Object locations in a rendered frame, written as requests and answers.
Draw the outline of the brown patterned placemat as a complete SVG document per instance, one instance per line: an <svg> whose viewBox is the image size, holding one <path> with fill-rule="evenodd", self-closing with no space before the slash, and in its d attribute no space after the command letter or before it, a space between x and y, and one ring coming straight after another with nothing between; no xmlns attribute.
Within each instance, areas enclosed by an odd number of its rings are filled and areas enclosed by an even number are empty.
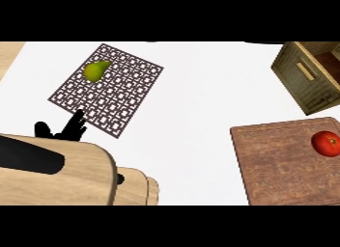
<svg viewBox="0 0 340 247"><path fill-rule="evenodd" d="M98 82L85 67L110 61ZM85 112L86 122L119 138L141 107L165 67L103 43L48 100L67 112Z"/></svg>

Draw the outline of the green pear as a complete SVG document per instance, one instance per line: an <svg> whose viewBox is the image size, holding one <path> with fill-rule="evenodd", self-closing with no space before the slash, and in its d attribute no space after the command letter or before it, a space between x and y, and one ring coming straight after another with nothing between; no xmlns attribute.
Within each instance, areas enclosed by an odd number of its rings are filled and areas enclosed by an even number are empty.
<svg viewBox="0 0 340 247"><path fill-rule="evenodd" d="M112 61L100 61L85 67L85 77L91 82L101 80L110 65Z"/></svg>

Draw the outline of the olive wooden crate basket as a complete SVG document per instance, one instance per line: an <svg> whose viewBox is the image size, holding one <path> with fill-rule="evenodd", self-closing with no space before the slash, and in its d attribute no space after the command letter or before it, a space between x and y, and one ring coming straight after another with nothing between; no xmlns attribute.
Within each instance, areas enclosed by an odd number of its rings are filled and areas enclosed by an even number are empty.
<svg viewBox="0 0 340 247"><path fill-rule="evenodd" d="M272 70L306 115L340 105L340 41L289 41Z"/></svg>

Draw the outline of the brown wooden cutting board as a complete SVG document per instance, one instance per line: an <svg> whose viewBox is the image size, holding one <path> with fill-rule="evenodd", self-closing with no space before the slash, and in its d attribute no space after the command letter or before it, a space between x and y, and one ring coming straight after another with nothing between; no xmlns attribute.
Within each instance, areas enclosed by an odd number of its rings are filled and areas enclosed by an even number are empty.
<svg viewBox="0 0 340 247"><path fill-rule="evenodd" d="M340 137L331 117L231 129L252 205L340 205L340 155L326 157L312 146L324 130Z"/></svg>

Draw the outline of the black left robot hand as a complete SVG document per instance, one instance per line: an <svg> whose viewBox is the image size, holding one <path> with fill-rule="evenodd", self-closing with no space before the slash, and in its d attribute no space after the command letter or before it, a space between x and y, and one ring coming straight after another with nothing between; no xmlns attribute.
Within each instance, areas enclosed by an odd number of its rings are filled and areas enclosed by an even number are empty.
<svg viewBox="0 0 340 247"><path fill-rule="evenodd" d="M88 127L85 126L86 120L83 118L83 115L85 115L83 110L79 109L67 122L64 130L57 134L52 133L51 127L48 126L45 122L38 122L35 124L35 136L39 138L58 139L58 140L79 142L82 139L83 133L88 129Z"/></svg>

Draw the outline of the red tomato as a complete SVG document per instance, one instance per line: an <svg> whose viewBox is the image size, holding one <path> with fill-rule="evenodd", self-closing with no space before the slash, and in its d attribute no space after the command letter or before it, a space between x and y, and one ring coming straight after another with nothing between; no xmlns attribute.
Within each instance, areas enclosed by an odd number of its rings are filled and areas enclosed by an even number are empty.
<svg viewBox="0 0 340 247"><path fill-rule="evenodd" d="M312 145L321 155L327 157L340 155L340 137L334 132L318 132L312 137Z"/></svg>

